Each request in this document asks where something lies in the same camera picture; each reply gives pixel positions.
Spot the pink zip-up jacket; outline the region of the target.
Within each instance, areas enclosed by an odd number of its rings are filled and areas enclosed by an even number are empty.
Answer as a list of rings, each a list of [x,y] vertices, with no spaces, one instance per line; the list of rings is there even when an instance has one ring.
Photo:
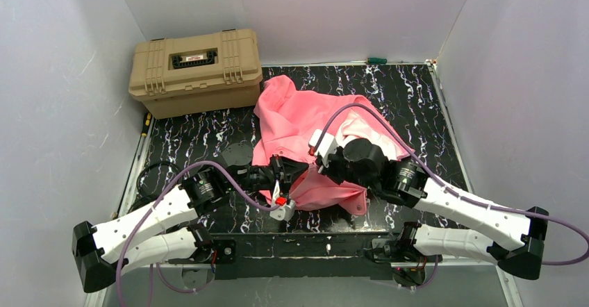
[[[253,150],[254,165],[267,165],[273,155],[307,163],[303,173],[290,188],[290,198],[298,210],[313,211],[339,205],[352,215],[367,212],[367,190],[359,185],[344,182],[340,185],[319,174],[315,157],[309,155],[313,136],[319,135],[329,118],[341,107],[353,103],[329,125],[321,144],[331,137],[344,145],[352,140],[367,138],[379,145],[392,160],[408,157],[409,149],[402,141],[394,140],[385,127],[371,113],[375,107],[362,95],[335,96],[312,90],[298,90],[285,76],[275,76],[265,82],[258,98],[255,115],[260,122],[260,140]]]

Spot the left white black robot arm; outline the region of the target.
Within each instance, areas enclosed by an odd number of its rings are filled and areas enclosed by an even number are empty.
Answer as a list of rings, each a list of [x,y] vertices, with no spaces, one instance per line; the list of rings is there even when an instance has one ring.
[[[255,165],[252,149],[233,144],[216,159],[188,165],[155,200],[126,215],[77,224],[72,255],[83,291],[103,290],[145,265],[213,253],[206,230],[189,223],[227,205],[233,192],[272,218],[289,220],[296,203],[288,193],[308,168],[280,155]]]

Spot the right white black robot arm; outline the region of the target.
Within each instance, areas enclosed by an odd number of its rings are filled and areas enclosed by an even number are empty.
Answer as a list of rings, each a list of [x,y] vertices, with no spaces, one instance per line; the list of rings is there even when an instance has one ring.
[[[366,139],[343,147],[322,146],[315,157],[319,173],[337,184],[354,183],[390,204],[441,215],[464,226],[446,229],[407,222],[396,239],[380,248],[384,254],[471,258],[521,279],[539,279],[546,210],[533,207],[530,215],[511,213],[426,173],[409,159],[389,159]]]

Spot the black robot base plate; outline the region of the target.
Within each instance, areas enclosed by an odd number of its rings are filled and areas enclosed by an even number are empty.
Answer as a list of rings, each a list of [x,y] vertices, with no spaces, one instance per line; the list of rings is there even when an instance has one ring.
[[[426,269],[441,256],[412,256],[397,236],[360,233],[214,233],[218,280],[368,277],[390,280],[399,269]]]

